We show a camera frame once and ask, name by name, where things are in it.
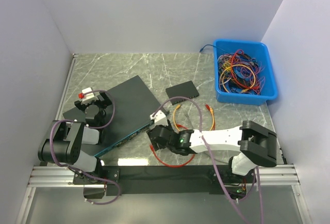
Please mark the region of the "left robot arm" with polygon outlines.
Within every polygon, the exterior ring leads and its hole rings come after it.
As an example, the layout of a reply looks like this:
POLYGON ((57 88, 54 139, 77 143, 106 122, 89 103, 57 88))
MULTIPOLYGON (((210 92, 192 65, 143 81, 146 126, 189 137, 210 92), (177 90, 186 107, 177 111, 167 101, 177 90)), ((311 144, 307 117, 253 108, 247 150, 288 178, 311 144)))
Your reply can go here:
POLYGON ((116 106, 105 90, 87 88, 78 97, 74 105, 85 117, 81 121, 54 120, 38 148, 38 159, 85 173, 86 179, 96 184, 104 176, 101 160, 81 147, 99 143, 103 130, 114 118, 116 106))

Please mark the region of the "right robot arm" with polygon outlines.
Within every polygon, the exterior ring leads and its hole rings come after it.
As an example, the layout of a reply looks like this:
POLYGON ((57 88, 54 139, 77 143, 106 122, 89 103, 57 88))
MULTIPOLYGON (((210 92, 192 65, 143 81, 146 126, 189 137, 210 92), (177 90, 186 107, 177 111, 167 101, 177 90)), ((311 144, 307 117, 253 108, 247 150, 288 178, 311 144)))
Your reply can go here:
POLYGON ((168 124, 157 125, 147 131, 154 150, 168 149, 174 154, 187 156, 213 151, 234 151, 227 169, 227 177, 239 182, 257 166, 272 168, 277 165, 277 136, 270 129, 253 121, 226 130, 175 132, 168 124))

